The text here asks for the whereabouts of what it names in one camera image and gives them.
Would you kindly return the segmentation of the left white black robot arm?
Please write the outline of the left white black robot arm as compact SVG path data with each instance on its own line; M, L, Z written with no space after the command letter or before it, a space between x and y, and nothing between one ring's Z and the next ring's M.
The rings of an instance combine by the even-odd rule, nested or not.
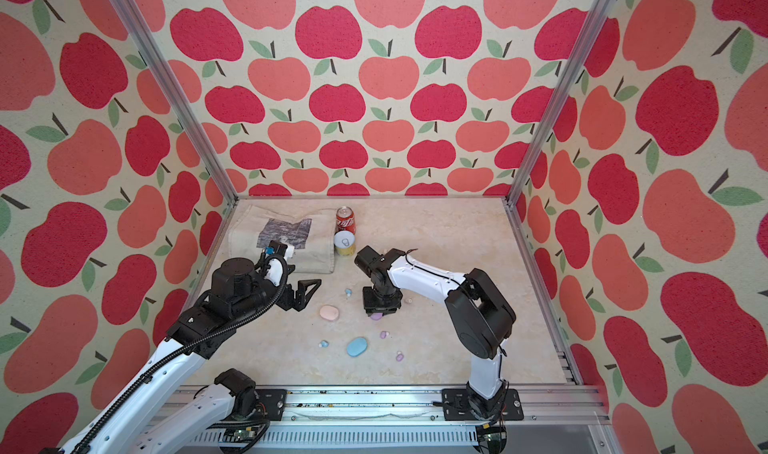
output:
M208 429L222 429L240 441L244 453L280 418L261 400L255 382L230 368L203 387L182 408L156 425L150 422L171 395L210 360L237 330L278 306L303 310L321 286L319 279L290 286L294 268L272 253L253 262L228 259L215 270L211 287L167 331L147 364L99 415L59 447L61 453L176 453Z

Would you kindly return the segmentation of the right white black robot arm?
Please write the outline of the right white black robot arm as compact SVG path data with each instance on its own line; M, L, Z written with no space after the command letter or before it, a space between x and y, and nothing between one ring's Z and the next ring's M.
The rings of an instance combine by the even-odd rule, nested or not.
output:
M396 313L405 290L444 304L459 341L472 355L466 384L470 412L480 421L500 420L508 389L502 359L517 316L490 276L478 268L467 274L445 271L395 248L380 254L366 246L354 263L371 281L362 290L370 317Z

